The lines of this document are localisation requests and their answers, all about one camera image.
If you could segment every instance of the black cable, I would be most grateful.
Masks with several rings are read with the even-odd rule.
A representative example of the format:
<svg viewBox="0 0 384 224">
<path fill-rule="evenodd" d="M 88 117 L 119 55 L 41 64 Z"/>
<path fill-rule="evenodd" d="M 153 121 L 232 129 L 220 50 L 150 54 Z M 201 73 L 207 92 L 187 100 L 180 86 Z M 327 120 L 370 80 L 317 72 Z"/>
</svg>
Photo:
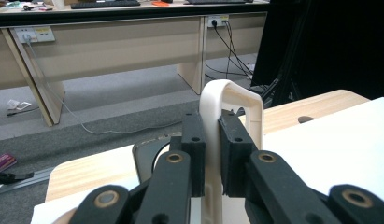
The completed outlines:
<svg viewBox="0 0 384 224">
<path fill-rule="evenodd" d="M 22 114 L 22 113 L 26 113 L 26 112 L 35 111 L 35 110 L 37 110 L 38 108 L 39 108 L 39 107 L 30 109 L 30 110 L 23 110 L 23 111 L 20 111 L 20 112 L 7 113 L 7 116 L 8 116 L 8 117 L 11 117 L 11 116 L 14 116 L 14 115 L 18 115 L 18 114 Z"/>
<path fill-rule="evenodd" d="M 206 77 L 209 77 L 211 80 L 216 80 L 214 77 L 209 76 L 207 73 L 206 73 Z"/>
<path fill-rule="evenodd" d="M 224 21 L 224 23 L 226 24 L 226 28 L 227 28 L 227 33 L 229 34 L 229 37 L 230 37 L 230 48 L 233 47 L 233 52 L 235 53 L 235 57 L 237 58 L 237 61 L 238 61 L 238 64 L 239 66 L 237 66 L 235 64 L 235 62 L 232 61 L 232 63 L 237 66 L 238 68 L 240 68 L 246 75 L 246 71 L 243 69 L 242 65 L 241 65 L 241 60 L 238 58 L 236 52 L 235 52 L 235 45 L 233 43 L 233 31 L 232 31 L 232 26 L 230 25 L 230 22 L 228 21 Z"/>
<path fill-rule="evenodd" d="M 226 24 L 226 27 L 227 27 L 227 30 L 228 30 L 228 33 L 229 33 L 229 36 L 231 36 L 231 33 L 232 33 L 232 28 L 231 28 L 231 26 L 230 26 L 230 22 L 228 22 L 228 21 L 224 21 L 225 22 L 225 24 Z M 242 65 L 244 65 L 246 68 L 247 68 L 247 66 L 239 59 L 239 57 L 237 56 L 237 54 L 236 54 L 236 52 L 235 52 L 235 47 L 234 47 L 234 45 L 233 45 L 233 49 L 231 49 L 230 47 L 229 47 L 229 45 L 227 45 L 227 43 L 226 43 L 226 41 L 224 41 L 224 39 L 223 39 L 223 37 L 219 34 L 219 32 L 218 32 L 218 30 L 217 30 L 217 26 L 214 24 L 214 29 L 215 29 L 215 32 L 217 33 L 217 35 L 218 35 L 218 37 L 221 39 L 221 41 L 223 42 L 223 44 L 227 47 L 227 49 L 228 50 L 230 50 L 232 53 L 233 53 L 233 55 L 237 58 L 237 61 L 238 61 L 238 63 L 240 64 L 240 67 L 239 66 L 237 66 L 237 64 L 235 64 L 233 61 L 232 61 L 232 63 L 235 65 L 235 66 L 237 66 L 240 70 L 242 70 L 244 73 L 245 73 L 245 75 L 247 76 L 247 78 L 251 81 L 251 82 L 253 82 L 254 84 L 256 84 L 257 86 L 260 86 L 259 84 L 257 84 L 257 83 L 255 83 L 249 76 L 248 76 L 248 74 L 247 74 L 247 72 L 243 69 L 243 67 L 242 67 Z"/>
<path fill-rule="evenodd" d="M 219 70 L 217 70 L 217 69 L 214 69 L 214 68 L 212 68 L 212 67 L 210 67 L 207 63 L 206 63 L 206 67 L 207 68 L 209 68 L 209 69 L 211 69 L 212 71 L 215 71 L 215 72 L 217 72 L 217 73 L 223 73 L 223 74 L 225 74 L 226 72 L 223 72 L 223 71 L 219 71 Z M 241 74 L 241 73 L 228 73 L 229 75 L 235 75 L 235 76 L 245 76 L 245 74 Z"/>
</svg>

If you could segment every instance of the table surface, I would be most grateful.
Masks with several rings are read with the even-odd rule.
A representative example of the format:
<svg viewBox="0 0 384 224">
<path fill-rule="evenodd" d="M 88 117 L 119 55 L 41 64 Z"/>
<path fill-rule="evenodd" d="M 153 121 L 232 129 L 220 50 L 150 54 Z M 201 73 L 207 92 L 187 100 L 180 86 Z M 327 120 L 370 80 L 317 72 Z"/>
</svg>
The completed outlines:
<svg viewBox="0 0 384 224">
<path fill-rule="evenodd" d="M 298 125 L 301 116 L 318 119 L 368 101 L 351 91 L 339 90 L 272 107 L 264 110 L 263 132 Z M 58 165 L 50 175 L 46 202 L 136 175 L 132 148 L 121 147 Z"/>
<path fill-rule="evenodd" d="M 151 2 L 142 2 L 140 7 L 105 7 L 64 10 L 54 8 L 51 11 L 23 11 L 20 8 L 0 8 L 0 27 L 26 25 L 54 25 L 68 23 L 86 23 L 95 21 L 127 21 L 158 18 L 178 18 L 190 16 L 218 15 L 229 13 L 251 13 L 269 10 L 270 4 L 262 1 L 246 4 L 225 5 L 185 5 L 186 1 L 175 0 L 169 7 L 157 7 Z"/>
</svg>

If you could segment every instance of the electrical socket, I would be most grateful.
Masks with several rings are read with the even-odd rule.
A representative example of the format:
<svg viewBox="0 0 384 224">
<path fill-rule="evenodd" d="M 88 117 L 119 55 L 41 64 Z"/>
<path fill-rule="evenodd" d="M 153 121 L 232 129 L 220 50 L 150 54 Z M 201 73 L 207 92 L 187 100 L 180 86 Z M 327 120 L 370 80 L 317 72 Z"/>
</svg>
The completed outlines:
<svg viewBox="0 0 384 224">
<path fill-rule="evenodd" d="M 22 43 L 26 43 L 23 37 L 28 35 L 31 37 L 31 42 L 37 42 L 35 30 L 32 27 L 14 28 L 14 31 L 16 32 L 17 37 Z"/>
<path fill-rule="evenodd" d="M 35 34 L 38 42 L 54 41 L 55 37 L 49 26 L 37 26 L 34 27 Z"/>
<path fill-rule="evenodd" d="M 219 26 L 225 26 L 226 23 L 225 21 L 229 20 L 229 15 L 213 15 L 213 16 L 208 16 L 208 27 L 214 27 L 212 24 L 213 21 L 217 22 L 217 27 Z"/>
<path fill-rule="evenodd" d="M 25 35 L 31 37 L 31 42 L 47 42 L 54 41 L 54 34 L 49 26 L 25 26 L 14 28 L 21 43 L 26 43 L 23 38 Z"/>
</svg>

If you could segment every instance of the white plastic handle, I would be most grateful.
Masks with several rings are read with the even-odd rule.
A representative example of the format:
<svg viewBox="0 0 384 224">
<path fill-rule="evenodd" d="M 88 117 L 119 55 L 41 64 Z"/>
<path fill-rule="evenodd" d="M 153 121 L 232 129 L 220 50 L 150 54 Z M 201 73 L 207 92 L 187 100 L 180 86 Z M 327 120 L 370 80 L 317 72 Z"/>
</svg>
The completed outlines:
<svg viewBox="0 0 384 224">
<path fill-rule="evenodd" d="M 200 115 L 206 135 L 206 196 L 202 200 L 202 223 L 222 223 L 222 187 L 220 178 L 220 127 L 222 109 L 238 111 L 243 107 L 245 127 L 258 149 L 263 146 L 263 103 L 260 95 L 230 80 L 206 84 L 200 97 Z"/>
</svg>

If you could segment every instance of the power cord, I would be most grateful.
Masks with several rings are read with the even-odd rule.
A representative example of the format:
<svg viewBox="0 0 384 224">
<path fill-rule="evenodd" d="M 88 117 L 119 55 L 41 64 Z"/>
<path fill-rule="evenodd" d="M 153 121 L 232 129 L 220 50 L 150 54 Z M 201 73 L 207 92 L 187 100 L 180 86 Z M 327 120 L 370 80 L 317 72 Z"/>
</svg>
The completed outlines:
<svg viewBox="0 0 384 224">
<path fill-rule="evenodd" d="M 206 67 L 209 68 L 209 69 L 211 69 L 212 71 L 217 72 L 217 73 L 223 73 L 223 74 L 226 73 L 226 72 L 219 71 L 219 70 L 217 70 L 217 69 L 215 69 L 215 68 L 210 67 L 207 63 L 206 63 Z M 242 77 L 245 76 L 245 74 L 241 74 L 241 73 L 231 73 L 231 72 L 229 72 L 228 74 L 229 74 L 229 75 L 235 75 L 235 76 L 242 76 Z"/>
<path fill-rule="evenodd" d="M 211 80 L 216 80 L 214 77 L 209 76 L 207 73 L 206 73 L 206 77 L 209 77 Z"/>
<path fill-rule="evenodd" d="M 249 76 L 248 74 L 250 75 L 253 75 L 253 72 L 249 70 L 249 68 L 241 61 L 241 59 L 238 57 L 238 55 L 236 54 L 235 52 L 235 45 L 233 44 L 233 34 L 232 34 L 232 27 L 230 25 L 230 22 L 228 21 L 223 21 L 225 24 L 226 24 L 226 28 L 227 28 L 227 32 L 229 34 L 229 37 L 230 37 L 230 47 L 229 45 L 226 43 L 226 41 L 223 39 L 223 37 L 220 35 L 220 33 L 218 32 L 218 22 L 217 21 L 212 21 L 212 26 L 214 27 L 214 30 L 215 32 L 217 33 L 218 37 L 220 38 L 220 40 L 223 42 L 223 44 L 227 47 L 228 50 L 230 50 L 231 53 L 233 53 L 233 55 L 236 57 L 237 61 L 238 61 L 238 64 L 237 65 L 235 62 L 233 62 L 233 60 L 228 57 L 228 59 L 235 65 L 237 66 L 241 71 L 244 72 L 244 75 L 247 77 L 247 79 L 249 79 L 253 84 L 257 85 L 257 86 L 260 86 L 262 89 L 266 89 L 266 87 L 264 85 L 259 85 L 257 84 L 256 82 L 254 82 Z"/>
<path fill-rule="evenodd" d="M 29 35 L 23 35 L 22 36 L 23 40 L 25 41 L 25 43 L 28 45 L 29 49 L 32 51 L 32 54 L 36 60 L 36 64 L 37 66 L 40 68 L 40 64 L 39 64 L 39 60 L 37 59 L 37 56 L 36 56 L 36 53 L 34 51 L 34 48 L 32 47 L 31 45 L 31 37 Z M 112 130 L 109 130 L 109 131 L 103 131 L 103 132 L 94 132 L 94 131 L 91 131 L 89 129 L 86 128 L 86 126 L 84 125 L 84 122 L 82 122 L 80 120 L 80 118 L 78 116 L 76 116 L 70 109 L 69 107 L 65 104 L 65 102 L 61 99 L 61 97 L 59 97 L 57 95 L 57 93 L 52 89 L 51 85 L 49 84 L 49 82 L 46 80 L 46 76 L 43 72 L 43 70 L 40 68 L 40 71 L 43 75 L 43 79 L 44 79 L 44 82 L 45 83 L 42 83 L 42 84 L 46 84 L 46 85 L 42 85 L 43 87 L 46 88 L 46 86 L 48 87 L 49 91 L 52 92 L 52 94 L 55 96 L 55 98 L 66 108 L 66 110 L 78 121 L 78 123 L 80 124 L 80 126 L 87 132 L 87 133 L 92 133 L 92 134 L 105 134 L 105 133 L 138 133 L 138 132 L 141 132 L 141 131 L 145 131 L 145 130 L 148 130 L 148 129 L 160 129 L 160 128 L 165 128 L 165 127 L 169 127 L 169 126 L 172 126 L 172 125 L 175 125 L 175 124 L 178 124 L 178 123 L 181 123 L 182 120 L 177 120 L 175 122 L 172 122 L 172 123 L 168 123 L 168 124 L 165 124 L 165 125 L 160 125 L 160 126 L 152 126 L 152 127 L 147 127 L 147 128 L 142 128 L 142 129 L 139 129 L 139 130 L 134 130 L 134 131 L 129 131 L 129 132 L 120 132 L 120 131 L 112 131 Z"/>
<path fill-rule="evenodd" d="M 19 115 L 19 114 L 26 114 L 26 113 L 29 113 L 29 112 L 33 112 L 33 111 L 37 110 L 38 108 L 39 107 L 30 109 L 30 110 L 22 110 L 20 112 L 10 112 L 10 113 L 7 113 L 6 116 L 11 117 L 11 116 Z"/>
</svg>

